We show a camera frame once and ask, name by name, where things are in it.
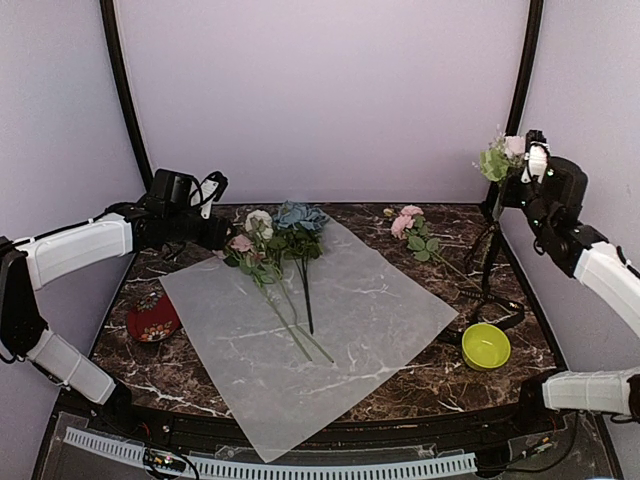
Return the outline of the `small pink fake rose stem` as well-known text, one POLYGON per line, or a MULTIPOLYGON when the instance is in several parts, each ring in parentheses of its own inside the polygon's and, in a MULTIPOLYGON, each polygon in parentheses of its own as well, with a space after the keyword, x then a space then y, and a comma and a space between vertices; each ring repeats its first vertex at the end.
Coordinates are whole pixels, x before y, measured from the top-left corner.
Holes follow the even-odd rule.
POLYGON ((299 315, 286 291, 280 259, 269 247, 269 240, 260 234, 235 235, 224 249, 224 263, 251 279, 303 357, 311 361, 300 339, 299 315))

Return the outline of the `lilac hydrangea fake bunch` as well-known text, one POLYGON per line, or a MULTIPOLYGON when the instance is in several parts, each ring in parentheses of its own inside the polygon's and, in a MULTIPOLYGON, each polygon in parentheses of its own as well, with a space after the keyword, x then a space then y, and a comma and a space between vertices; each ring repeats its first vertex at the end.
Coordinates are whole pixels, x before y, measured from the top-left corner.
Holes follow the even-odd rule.
POLYGON ((473 166, 489 182, 502 185, 511 168, 520 167, 524 161, 525 137, 522 135, 507 135, 498 131, 488 143, 485 150, 479 154, 473 166))

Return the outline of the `white fake rose stem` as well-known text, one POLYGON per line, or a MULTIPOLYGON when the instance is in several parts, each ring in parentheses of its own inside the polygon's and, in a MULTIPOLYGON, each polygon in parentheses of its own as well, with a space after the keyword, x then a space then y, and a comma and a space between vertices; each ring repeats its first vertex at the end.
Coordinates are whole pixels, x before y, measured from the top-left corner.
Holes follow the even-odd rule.
MULTIPOLYGON (((273 228, 273 217, 275 216, 268 213, 265 210, 254 210, 252 212, 250 212, 245 221, 244 221, 244 225, 243 225, 243 229, 242 229, 242 233, 252 233, 252 234, 260 234, 265 240, 271 240, 274 236, 274 228, 273 228)), ((286 262, 290 262, 293 264, 294 266, 294 272, 296 274, 298 274, 298 271, 296 270, 296 267, 294 265, 294 263, 292 261, 287 261, 284 260, 281 263, 281 267, 282 267, 282 271, 283 271, 283 278, 284 278, 284 285, 285 285, 285 268, 284 268, 284 264, 286 262)), ((288 287, 285 285, 286 291, 288 292, 291 300, 292 297, 289 293, 289 289, 288 287)), ((310 344, 318 353, 320 353, 328 362, 330 363, 334 363, 335 360, 332 358, 332 356, 320 345, 320 343, 315 340, 313 338, 313 335, 311 335, 309 333, 309 329, 308 329, 308 324, 306 326, 302 326, 300 323, 300 319, 299 319, 299 328, 301 330, 301 335, 300 335, 300 339, 303 342, 304 346, 306 344, 310 344)))

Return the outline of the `blue fake rose bunch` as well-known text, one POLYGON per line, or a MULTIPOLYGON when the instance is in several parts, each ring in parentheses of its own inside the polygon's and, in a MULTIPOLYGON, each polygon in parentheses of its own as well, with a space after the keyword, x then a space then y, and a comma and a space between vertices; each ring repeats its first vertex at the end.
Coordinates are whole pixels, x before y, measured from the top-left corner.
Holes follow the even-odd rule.
POLYGON ((278 265, 284 260, 292 261, 300 275, 307 315, 309 333, 315 333, 309 264, 323 254, 322 234, 329 217, 317 206, 307 203, 285 201, 273 217, 274 236, 269 241, 275 252, 278 265))

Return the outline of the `pink peony fake stem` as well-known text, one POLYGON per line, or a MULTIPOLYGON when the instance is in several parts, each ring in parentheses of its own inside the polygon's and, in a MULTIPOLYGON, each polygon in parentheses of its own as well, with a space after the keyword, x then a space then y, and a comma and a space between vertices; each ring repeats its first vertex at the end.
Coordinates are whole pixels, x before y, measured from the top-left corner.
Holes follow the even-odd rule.
POLYGON ((382 213, 383 217, 390 221, 391 236, 404 244, 414 260, 419 263, 444 265, 463 280, 466 286, 476 291, 481 290, 479 284, 444 257, 441 242, 429 230, 425 212, 421 207, 406 205, 400 210, 385 207, 382 213))

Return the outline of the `black ribbon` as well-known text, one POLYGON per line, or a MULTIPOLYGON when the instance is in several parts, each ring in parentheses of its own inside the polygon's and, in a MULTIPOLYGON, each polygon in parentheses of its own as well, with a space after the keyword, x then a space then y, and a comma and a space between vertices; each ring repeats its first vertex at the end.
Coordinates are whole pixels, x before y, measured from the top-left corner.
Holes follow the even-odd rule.
POLYGON ((476 290, 462 289, 460 293, 467 298, 477 302, 472 312, 471 319, 467 321, 466 327, 471 327, 481 322, 480 313, 483 307, 488 305, 498 305, 503 307, 508 315, 505 319, 499 320, 495 327, 505 333, 522 323, 525 319, 525 307, 522 303, 508 300, 494 294, 491 291, 491 274, 493 265, 501 248, 501 228, 497 221, 492 221, 474 240, 474 243, 465 254, 463 265, 465 272, 469 273, 474 259, 479 255, 482 246, 487 250, 482 260, 482 277, 480 286, 476 290))

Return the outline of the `translucent white wrapping paper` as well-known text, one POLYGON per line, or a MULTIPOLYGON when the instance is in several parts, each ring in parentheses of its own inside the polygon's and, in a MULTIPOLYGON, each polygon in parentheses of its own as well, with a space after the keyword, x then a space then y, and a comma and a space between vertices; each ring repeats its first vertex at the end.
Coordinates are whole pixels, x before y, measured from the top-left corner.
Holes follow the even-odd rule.
POLYGON ((272 462, 406 367, 455 318, 348 228, 330 221, 306 279, 284 264, 258 287, 211 258, 161 280, 215 388, 272 462))

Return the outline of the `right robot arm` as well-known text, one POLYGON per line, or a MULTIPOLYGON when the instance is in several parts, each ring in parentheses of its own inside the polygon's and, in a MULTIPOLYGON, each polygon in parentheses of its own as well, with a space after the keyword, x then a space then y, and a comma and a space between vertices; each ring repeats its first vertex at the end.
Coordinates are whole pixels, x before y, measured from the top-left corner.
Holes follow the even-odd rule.
MULTIPOLYGON (((573 162, 551 157, 533 166, 510 168, 498 203, 520 209, 536 249, 568 277, 598 295, 639 333, 639 270, 622 248, 579 221, 587 176, 573 162)), ((521 434, 534 432, 549 410, 582 410, 639 420, 639 368, 550 374, 538 381, 539 396, 528 396, 510 413, 521 434)))

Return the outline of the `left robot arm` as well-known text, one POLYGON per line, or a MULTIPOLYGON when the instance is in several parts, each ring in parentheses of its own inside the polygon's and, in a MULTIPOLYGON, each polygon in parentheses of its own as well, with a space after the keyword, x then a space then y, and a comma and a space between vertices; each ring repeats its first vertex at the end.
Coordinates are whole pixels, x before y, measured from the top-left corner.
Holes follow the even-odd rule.
POLYGON ((119 202, 83 222, 21 240, 1 240, 1 360, 29 361, 60 386, 103 405, 101 417, 120 436, 141 427, 140 412, 116 397, 116 379, 54 333, 40 314, 36 291, 72 272, 110 258, 171 244, 194 243, 219 251, 230 221, 212 214, 228 179, 219 171, 197 181, 189 174, 156 171, 136 202, 119 202))

